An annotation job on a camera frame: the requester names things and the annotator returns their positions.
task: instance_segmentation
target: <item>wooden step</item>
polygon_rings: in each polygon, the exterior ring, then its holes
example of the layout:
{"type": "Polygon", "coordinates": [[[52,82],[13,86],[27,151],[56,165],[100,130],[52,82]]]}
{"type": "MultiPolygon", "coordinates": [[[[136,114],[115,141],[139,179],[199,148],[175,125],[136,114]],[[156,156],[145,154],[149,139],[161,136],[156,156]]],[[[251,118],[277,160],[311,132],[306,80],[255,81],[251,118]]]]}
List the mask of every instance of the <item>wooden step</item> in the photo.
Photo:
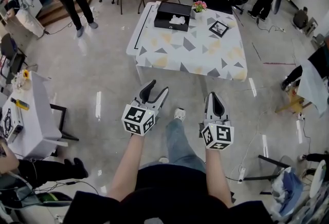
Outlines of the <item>wooden step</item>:
{"type": "MultiPolygon", "coordinates": [[[[76,11],[79,13],[81,12],[81,8],[75,2],[75,8],[76,11]]],[[[63,18],[68,17],[68,13],[63,7],[63,4],[61,2],[52,2],[48,6],[45,6],[42,8],[41,12],[39,13],[37,19],[40,21],[40,23],[45,27],[48,26],[56,21],[62,20],[63,18]]]]}

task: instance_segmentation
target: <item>geometric tablecloth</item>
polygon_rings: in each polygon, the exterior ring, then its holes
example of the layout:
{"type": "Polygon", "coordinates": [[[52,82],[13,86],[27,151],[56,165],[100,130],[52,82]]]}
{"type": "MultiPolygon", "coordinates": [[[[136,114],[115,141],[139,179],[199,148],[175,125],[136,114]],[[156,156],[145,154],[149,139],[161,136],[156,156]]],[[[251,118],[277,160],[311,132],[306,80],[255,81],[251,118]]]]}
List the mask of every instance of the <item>geometric tablecloth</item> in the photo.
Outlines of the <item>geometric tablecloth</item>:
{"type": "Polygon", "coordinates": [[[136,65],[179,70],[244,81],[247,63],[233,15],[207,9],[190,19],[187,32],[156,28],[157,6],[150,11],[138,39],[136,65]],[[229,29],[221,38],[209,28],[222,22],[229,29]]]}

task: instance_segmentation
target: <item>polished floor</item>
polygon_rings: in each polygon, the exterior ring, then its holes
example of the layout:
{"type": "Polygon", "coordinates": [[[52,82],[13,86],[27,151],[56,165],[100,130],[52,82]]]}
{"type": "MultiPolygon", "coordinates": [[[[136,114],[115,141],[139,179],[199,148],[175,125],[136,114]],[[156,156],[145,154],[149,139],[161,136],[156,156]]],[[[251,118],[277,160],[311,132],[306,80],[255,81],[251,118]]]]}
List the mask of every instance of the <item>polished floor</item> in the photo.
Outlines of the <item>polished floor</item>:
{"type": "MultiPolygon", "coordinates": [[[[192,0],[181,1],[190,4],[192,0]]],[[[123,0],[123,15],[120,15],[120,7],[112,5],[111,0],[102,3],[94,0],[91,6],[98,29],[90,29],[82,18],[85,33],[80,39],[75,37],[74,26],[65,28],[57,34],[33,40],[26,53],[28,62],[37,63],[38,72],[51,78],[46,84],[51,103],[68,108],[65,130],[80,139],[69,142],[68,148],[61,148],[58,160],[79,157],[90,174],[86,181],[105,195],[130,138],[123,130],[121,115],[139,87],[134,60],[125,53],[139,19],[138,1],[123,0]]],[[[232,179],[239,177],[238,168],[242,162],[246,176],[274,171],[274,165],[257,158],[258,154],[264,154],[262,135],[266,135],[270,158],[279,160],[286,155],[297,163],[297,156],[308,152],[308,139],[302,137],[300,143],[298,137],[297,116],[290,111],[274,112],[288,101],[287,94],[280,90],[280,82],[293,70],[293,64],[298,65],[314,51],[310,38],[291,25],[294,12],[295,9],[284,1],[277,15],[271,12],[267,21],[260,23],[260,28],[269,29],[275,25],[283,28],[285,33],[260,30],[246,11],[243,15],[237,14],[248,77],[245,82],[206,77],[208,90],[218,93],[229,107],[231,123],[235,127],[234,144],[221,152],[225,174],[232,179]]],[[[54,33],[69,22],[68,18],[61,20],[47,30],[54,33]]],[[[166,155],[165,126],[176,107],[187,111],[184,122],[187,138],[195,152],[205,159],[204,143],[198,137],[204,98],[197,76],[155,68],[142,71],[147,80],[157,80],[154,94],[166,86],[170,92],[161,119],[145,138],[141,164],[166,155]]],[[[306,124],[302,126],[312,140],[310,151],[323,153],[329,146],[329,113],[319,117],[317,110],[310,106],[305,110],[305,117],[306,124]]],[[[236,204],[261,199],[270,209],[271,197],[259,195],[260,191],[269,188],[268,181],[242,184],[231,181],[230,188],[235,193],[236,204]]],[[[93,192],[83,183],[58,189],[72,197],[76,190],[93,192]]],[[[49,210],[53,215],[65,215],[67,208],[49,210]]],[[[34,207],[24,212],[30,223],[52,221],[45,208],[34,207]]]]}

